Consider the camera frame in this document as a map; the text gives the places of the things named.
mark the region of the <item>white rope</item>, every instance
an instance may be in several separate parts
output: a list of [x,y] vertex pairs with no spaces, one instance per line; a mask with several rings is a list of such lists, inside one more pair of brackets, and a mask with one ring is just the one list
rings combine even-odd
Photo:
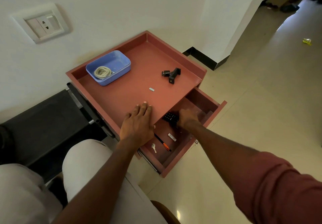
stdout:
[[94,76],[100,79],[106,78],[111,74],[112,74],[111,69],[105,66],[100,66],[94,71]]

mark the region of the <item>orange pen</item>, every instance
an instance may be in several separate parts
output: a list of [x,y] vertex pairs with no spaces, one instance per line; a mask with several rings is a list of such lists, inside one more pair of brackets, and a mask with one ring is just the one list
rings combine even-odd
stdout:
[[167,149],[167,151],[171,152],[171,149],[168,147],[168,145],[166,145],[166,143],[163,142],[162,139],[158,137],[158,135],[156,135],[156,134],[154,134],[154,135],[163,144],[163,146]]

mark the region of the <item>blue plastic container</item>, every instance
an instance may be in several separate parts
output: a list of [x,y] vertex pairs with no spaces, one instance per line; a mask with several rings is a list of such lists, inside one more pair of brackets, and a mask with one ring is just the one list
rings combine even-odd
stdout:
[[[94,76],[94,71],[100,67],[105,66],[111,69],[112,75],[99,79]],[[86,65],[86,71],[91,77],[101,86],[106,86],[115,81],[119,77],[131,70],[131,61],[121,51],[114,50]]]

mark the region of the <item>switch plate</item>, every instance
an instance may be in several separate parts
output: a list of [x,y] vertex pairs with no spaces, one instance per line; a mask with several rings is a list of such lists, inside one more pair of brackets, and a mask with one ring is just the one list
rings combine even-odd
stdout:
[[19,11],[12,17],[35,43],[61,36],[70,31],[54,3]]

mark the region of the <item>key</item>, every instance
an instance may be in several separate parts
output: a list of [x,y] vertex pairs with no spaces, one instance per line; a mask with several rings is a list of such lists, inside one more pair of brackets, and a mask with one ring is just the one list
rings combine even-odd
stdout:
[[154,149],[154,152],[156,153],[155,144],[151,144],[151,148]]

